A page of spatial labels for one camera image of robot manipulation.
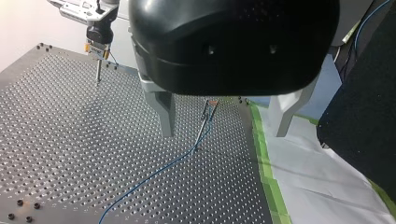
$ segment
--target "thin wire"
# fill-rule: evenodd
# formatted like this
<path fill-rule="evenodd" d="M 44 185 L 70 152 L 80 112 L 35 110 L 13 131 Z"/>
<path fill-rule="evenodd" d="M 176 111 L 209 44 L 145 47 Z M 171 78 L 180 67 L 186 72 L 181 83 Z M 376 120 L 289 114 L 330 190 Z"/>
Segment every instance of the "thin wire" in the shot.
<path fill-rule="evenodd" d="M 116 61 L 116 58 L 114 58 L 113 53 L 111 53 L 111 51 L 110 51 L 110 55 L 111 55 L 111 57 L 114 59 L 114 62 L 115 62 L 117 65 L 119 65 L 119 64 L 117 63 L 117 61 Z"/>
<path fill-rule="evenodd" d="M 359 27 L 358 34 L 355 37 L 355 50 L 358 51 L 358 40 L 359 40 L 359 35 L 361 34 L 361 29 L 363 26 L 366 24 L 366 22 L 384 5 L 389 3 L 390 0 L 385 1 L 383 4 L 381 4 L 378 8 L 376 8 L 370 15 L 367 16 L 367 18 L 361 23 L 361 27 Z"/>
<path fill-rule="evenodd" d="M 99 219 L 99 224 L 102 223 L 103 219 L 105 218 L 105 215 L 108 211 L 110 211 L 110 209 L 112 207 L 114 207 L 114 205 L 116 205 L 117 203 L 119 203 L 122 199 L 124 199 L 125 197 L 127 197 L 129 194 L 131 194 L 132 192 L 134 192 L 136 189 L 138 189 L 140 186 L 142 186 L 143 184 L 145 184 L 146 182 L 148 182 L 152 177 L 154 177 L 155 175 L 159 174 L 160 172 L 166 170 L 167 168 L 171 167 L 172 165 L 174 165 L 175 163 L 177 163 L 178 161 L 183 160 L 184 158 L 188 157 L 190 155 L 190 153 L 192 153 L 197 147 L 198 145 L 202 142 L 202 140 L 204 140 L 204 138 L 206 137 L 206 135 L 210 132 L 211 129 L 211 124 L 212 124 L 212 119 L 213 118 L 209 118 L 209 128 L 207 129 L 207 131 L 205 132 L 205 134 L 199 139 L 199 141 L 192 146 L 183 156 L 175 159 L 172 162 L 169 162 L 168 164 L 166 164 L 163 168 L 161 168 L 160 170 L 154 172 L 152 175 L 150 175 L 149 177 L 147 177 L 146 179 L 140 181 L 136 186 L 134 186 L 133 189 L 129 190 L 128 192 L 126 192 L 124 195 L 122 195 L 122 197 L 120 197 L 118 200 L 116 200 L 113 204 L 111 204 L 106 211 L 102 214 L 101 218 Z"/>
<path fill-rule="evenodd" d="M 335 54 L 335 57 L 334 57 L 334 62 L 337 62 L 338 55 L 340 55 L 340 51 L 341 51 L 341 46 L 338 47 L 337 53 Z"/>

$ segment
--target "bolt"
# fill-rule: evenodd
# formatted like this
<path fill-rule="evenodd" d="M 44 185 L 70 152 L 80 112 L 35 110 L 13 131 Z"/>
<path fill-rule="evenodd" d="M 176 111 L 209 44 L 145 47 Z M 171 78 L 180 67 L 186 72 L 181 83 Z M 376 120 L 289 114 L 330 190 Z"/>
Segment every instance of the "bolt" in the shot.
<path fill-rule="evenodd" d="M 14 218 L 15 218 L 14 214 L 12 214 L 12 213 L 8 214 L 8 219 L 9 220 L 14 220 Z"/>
<path fill-rule="evenodd" d="M 30 223 L 30 222 L 32 222 L 32 221 L 33 221 L 33 218 L 32 218 L 32 217 L 27 217 L 27 218 L 26 218 L 26 222 L 29 222 L 29 223 Z"/>
<path fill-rule="evenodd" d="M 17 205 L 18 206 L 22 206 L 23 205 L 23 200 L 22 199 L 17 200 Z"/>

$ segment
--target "green tape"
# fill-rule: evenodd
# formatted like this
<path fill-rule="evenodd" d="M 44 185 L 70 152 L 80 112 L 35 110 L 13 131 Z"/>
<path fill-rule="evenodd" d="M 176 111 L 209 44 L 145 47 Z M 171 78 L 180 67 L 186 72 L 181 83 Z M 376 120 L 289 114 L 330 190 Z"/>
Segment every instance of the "green tape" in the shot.
<path fill-rule="evenodd" d="M 381 189 L 375 182 L 369 180 L 370 184 L 372 185 L 373 190 L 378 194 L 378 196 L 382 199 L 384 204 L 387 206 L 390 214 L 396 220 L 396 204 L 395 202 L 388 196 L 388 194 Z"/>
<path fill-rule="evenodd" d="M 255 104 L 250 104 L 250 111 L 253 117 L 253 137 L 259 163 L 260 178 L 270 209 L 271 219 L 274 224 L 291 224 L 282 193 L 272 172 L 259 108 Z"/>

